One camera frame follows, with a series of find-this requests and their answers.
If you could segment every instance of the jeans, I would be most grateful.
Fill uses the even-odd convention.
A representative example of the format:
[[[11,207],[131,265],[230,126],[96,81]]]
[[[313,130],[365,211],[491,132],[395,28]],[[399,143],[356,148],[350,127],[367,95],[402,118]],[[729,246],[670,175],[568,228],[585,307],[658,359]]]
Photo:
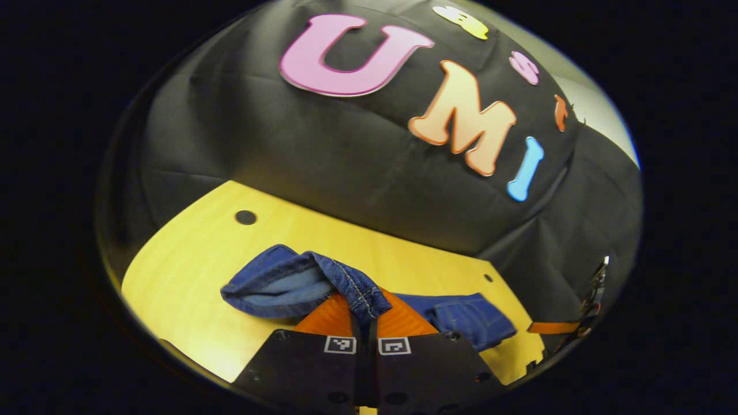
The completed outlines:
[[[298,255],[276,245],[257,255],[221,288],[223,299],[249,315],[289,318],[310,314],[340,292],[362,327],[392,308],[363,272],[308,251]],[[397,295],[440,332],[456,331],[478,351],[515,335],[510,320],[480,293]]]
[[[461,333],[478,351],[487,350],[517,333],[512,322],[479,292],[472,295],[406,295],[397,297],[440,332]]]
[[[363,272],[311,251],[298,255],[284,245],[257,255],[221,288],[221,296],[247,314],[287,318],[310,314],[336,289],[362,326],[392,308]]]

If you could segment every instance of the yellow wooden table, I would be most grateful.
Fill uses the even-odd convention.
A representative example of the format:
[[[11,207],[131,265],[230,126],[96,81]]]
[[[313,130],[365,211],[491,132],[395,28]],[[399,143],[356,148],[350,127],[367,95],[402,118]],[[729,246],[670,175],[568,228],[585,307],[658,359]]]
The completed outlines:
[[[256,223],[237,222],[240,210],[255,213]],[[390,292],[481,292],[517,329],[514,337],[480,354],[504,385],[542,359],[540,336],[525,331],[528,313],[489,262],[368,230],[236,182],[203,196],[147,242],[125,274],[123,297],[155,336],[232,382],[272,331],[295,324],[247,315],[219,292],[246,263],[276,244],[341,261]]]

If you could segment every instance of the letter i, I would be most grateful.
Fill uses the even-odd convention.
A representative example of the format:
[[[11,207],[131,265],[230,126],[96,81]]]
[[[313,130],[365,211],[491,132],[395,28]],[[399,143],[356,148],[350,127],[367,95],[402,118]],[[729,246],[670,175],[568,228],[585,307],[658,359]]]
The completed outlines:
[[[543,160],[543,148],[536,139],[528,137],[525,139],[525,145],[528,146],[528,150],[525,151],[520,170],[517,171],[515,179],[508,183],[508,193],[518,202],[528,198],[528,188],[538,168],[538,162]]]

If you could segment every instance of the pink sticker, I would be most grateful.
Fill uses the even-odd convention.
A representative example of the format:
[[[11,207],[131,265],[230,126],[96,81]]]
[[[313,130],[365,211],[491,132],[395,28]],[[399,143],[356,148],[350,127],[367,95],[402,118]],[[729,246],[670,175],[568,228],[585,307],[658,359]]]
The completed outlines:
[[[347,15],[321,15],[287,49],[280,72],[300,89],[332,97],[357,97],[382,88],[419,47],[433,47],[432,40],[398,26],[384,26],[387,39],[369,60],[355,71],[339,71],[325,65],[325,55],[347,31],[363,27],[366,20]]]
[[[531,85],[538,85],[538,66],[531,62],[524,54],[513,51],[509,58],[513,69],[517,71]]]

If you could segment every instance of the letter m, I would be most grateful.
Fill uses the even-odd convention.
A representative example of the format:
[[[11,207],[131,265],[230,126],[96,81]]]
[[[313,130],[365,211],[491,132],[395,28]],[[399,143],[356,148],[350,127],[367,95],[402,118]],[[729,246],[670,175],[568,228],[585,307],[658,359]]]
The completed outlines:
[[[451,152],[459,154],[478,139],[466,152],[466,164],[482,176],[491,176],[507,133],[517,120],[515,113],[502,101],[480,111],[477,78],[453,61],[442,61],[441,67],[446,77],[433,102],[424,116],[410,119],[407,126],[416,137],[443,145],[449,140],[447,126],[454,117]]]

